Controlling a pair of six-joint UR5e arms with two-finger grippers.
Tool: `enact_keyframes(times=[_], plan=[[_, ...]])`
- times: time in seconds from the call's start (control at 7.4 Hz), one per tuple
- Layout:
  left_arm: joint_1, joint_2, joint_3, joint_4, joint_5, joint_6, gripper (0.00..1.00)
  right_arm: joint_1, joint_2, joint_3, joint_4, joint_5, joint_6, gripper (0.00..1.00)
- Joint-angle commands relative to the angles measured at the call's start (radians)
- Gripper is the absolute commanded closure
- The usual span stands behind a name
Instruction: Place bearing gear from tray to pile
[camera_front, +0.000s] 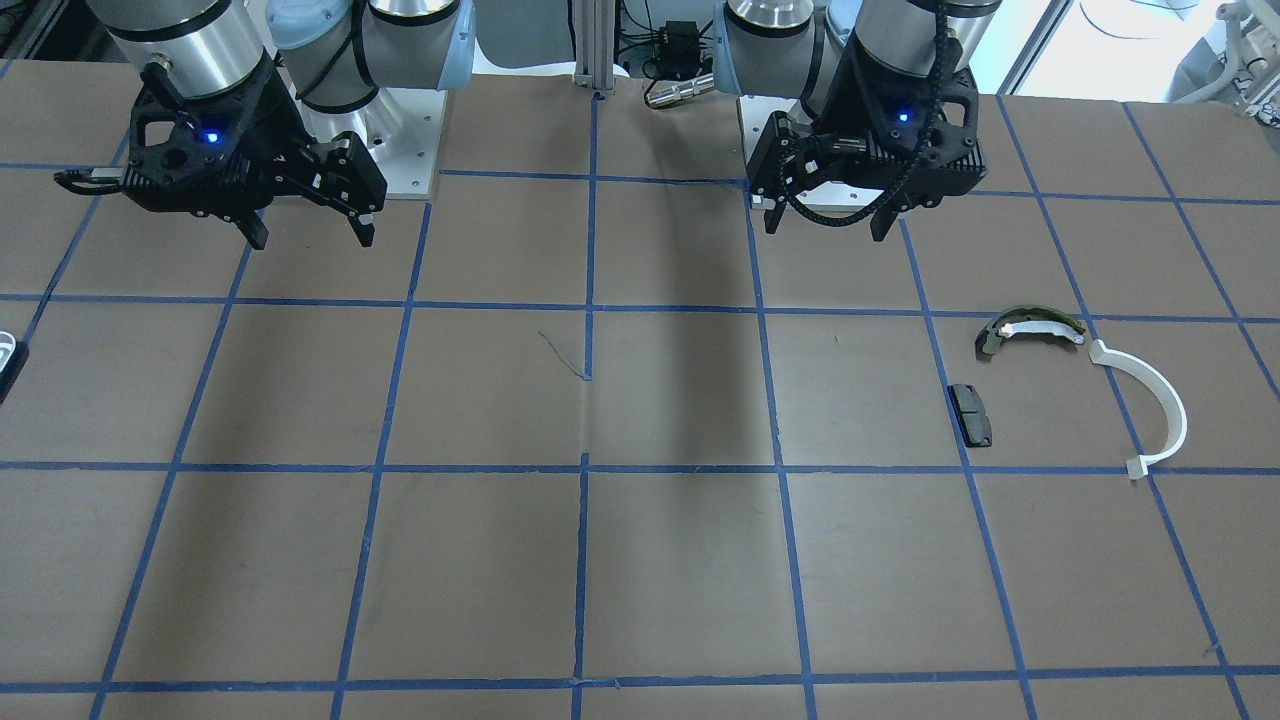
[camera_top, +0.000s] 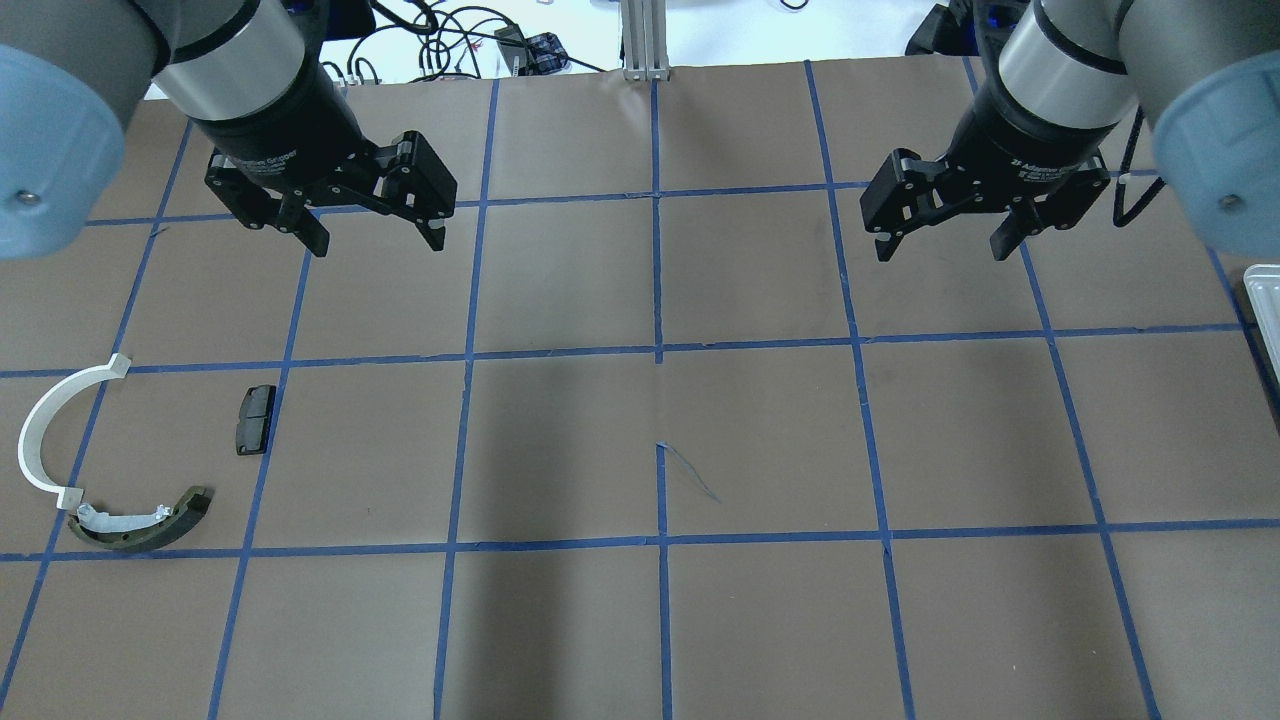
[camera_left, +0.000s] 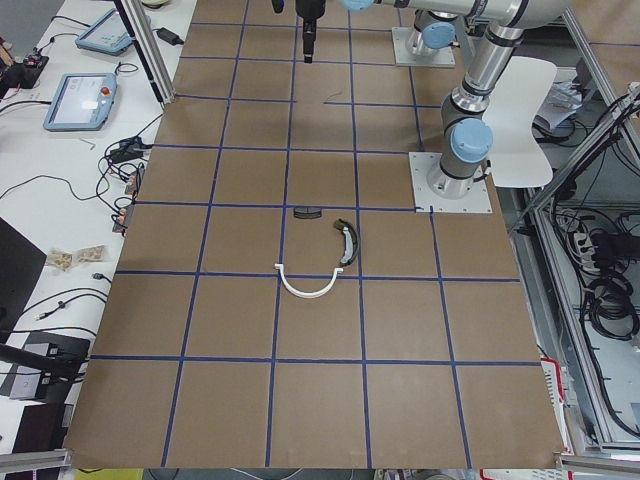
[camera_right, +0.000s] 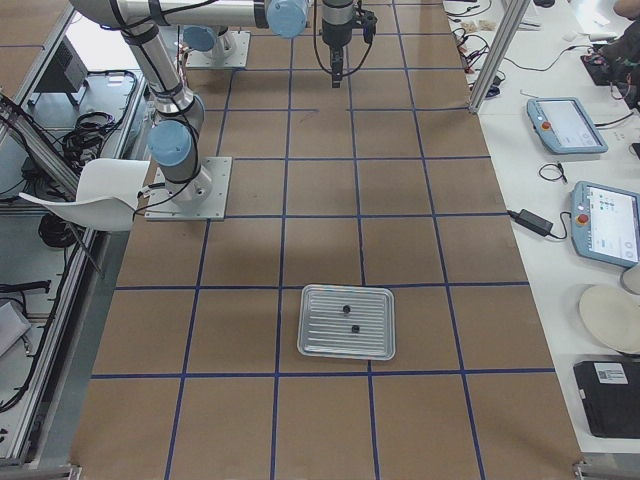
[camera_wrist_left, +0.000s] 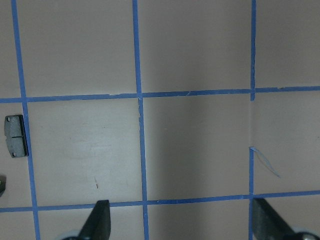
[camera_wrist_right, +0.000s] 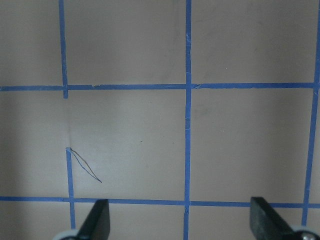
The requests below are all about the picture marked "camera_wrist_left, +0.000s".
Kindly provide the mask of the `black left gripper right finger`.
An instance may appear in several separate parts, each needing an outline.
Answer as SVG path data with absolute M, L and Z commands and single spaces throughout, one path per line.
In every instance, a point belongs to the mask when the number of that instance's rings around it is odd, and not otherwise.
M 289 240 L 295 231 L 264 198 L 252 200 L 252 232 L 257 240 Z

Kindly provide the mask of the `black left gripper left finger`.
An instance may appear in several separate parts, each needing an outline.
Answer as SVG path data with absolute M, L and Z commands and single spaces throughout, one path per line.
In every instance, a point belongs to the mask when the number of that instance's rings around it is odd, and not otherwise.
M 96 202 L 77 238 L 80 240 L 108 240 L 111 235 L 109 200 Z

